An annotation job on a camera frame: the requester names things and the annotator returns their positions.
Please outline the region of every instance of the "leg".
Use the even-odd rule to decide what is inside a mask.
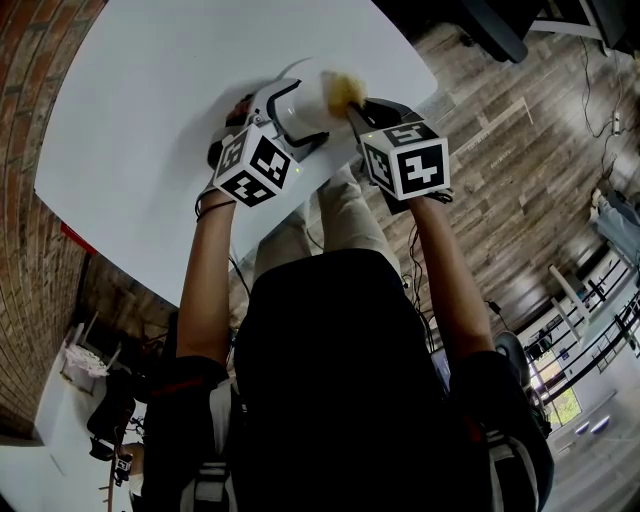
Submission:
[[[636,226],[640,226],[640,219],[638,218],[638,214],[635,209],[626,201],[625,197],[621,194],[618,195],[618,192],[611,189],[607,194],[607,201],[609,204],[618,210],[620,215],[622,215],[625,219]]]
[[[260,242],[254,282],[267,270],[311,256],[306,234],[306,205],[301,205]]]
[[[400,274],[398,258],[362,197],[347,166],[318,190],[325,251],[369,249],[382,254]]]
[[[598,231],[635,265],[640,255],[640,227],[629,222],[606,200],[601,200],[598,207],[600,216],[595,221]]]

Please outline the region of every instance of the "white table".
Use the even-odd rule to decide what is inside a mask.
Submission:
[[[308,57],[337,59],[373,97],[416,107],[437,83],[369,0],[111,0],[76,55],[47,128],[36,193],[115,265],[179,304],[206,154],[226,113]],[[355,155],[307,158],[293,190],[236,213],[243,258]]]

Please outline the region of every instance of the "sponge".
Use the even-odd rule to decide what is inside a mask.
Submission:
[[[364,82],[345,73],[332,73],[328,86],[329,113],[337,119],[347,119],[347,106],[355,103],[364,108],[367,89]]]

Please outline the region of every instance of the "white box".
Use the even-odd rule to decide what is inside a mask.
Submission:
[[[223,147],[213,185],[253,208],[286,193],[302,171],[266,131],[250,125]]]
[[[418,121],[363,135],[371,179],[398,200],[449,188],[447,139],[429,138],[431,133]]]

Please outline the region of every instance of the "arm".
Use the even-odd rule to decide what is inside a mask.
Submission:
[[[201,209],[228,201],[222,192],[202,199]],[[229,353],[229,245],[235,203],[205,214],[191,246],[180,314],[177,357],[205,356],[226,365]]]
[[[427,265],[433,312],[447,357],[458,365],[474,352],[494,350],[484,301],[467,268],[444,206],[427,197],[409,199]]]

